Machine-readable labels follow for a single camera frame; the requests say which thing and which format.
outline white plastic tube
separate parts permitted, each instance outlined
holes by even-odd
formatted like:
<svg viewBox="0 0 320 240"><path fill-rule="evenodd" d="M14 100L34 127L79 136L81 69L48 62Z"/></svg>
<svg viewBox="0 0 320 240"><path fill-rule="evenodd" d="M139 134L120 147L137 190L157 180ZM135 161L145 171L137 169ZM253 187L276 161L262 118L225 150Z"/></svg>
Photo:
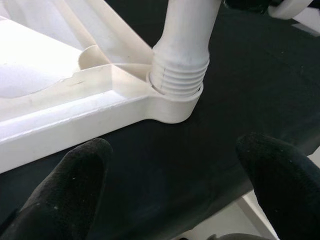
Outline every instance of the white plastic tube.
<svg viewBox="0 0 320 240"><path fill-rule="evenodd" d="M153 47L149 75L160 93L183 98L200 89L220 4L221 0L169 0L162 37Z"/></svg>

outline white floor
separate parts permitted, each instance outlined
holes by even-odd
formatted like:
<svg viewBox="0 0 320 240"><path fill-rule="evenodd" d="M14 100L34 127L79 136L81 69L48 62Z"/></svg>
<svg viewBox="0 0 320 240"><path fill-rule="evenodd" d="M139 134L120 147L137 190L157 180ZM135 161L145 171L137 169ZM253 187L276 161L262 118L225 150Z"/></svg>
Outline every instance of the white floor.
<svg viewBox="0 0 320 240"><path fill-rule="evenodd" d="M194 229L176 237L174 240L179 240L180 238L207 240L207 238L213 234L220 237L233 233L261 236L236 202L200 223Z"/></svg>

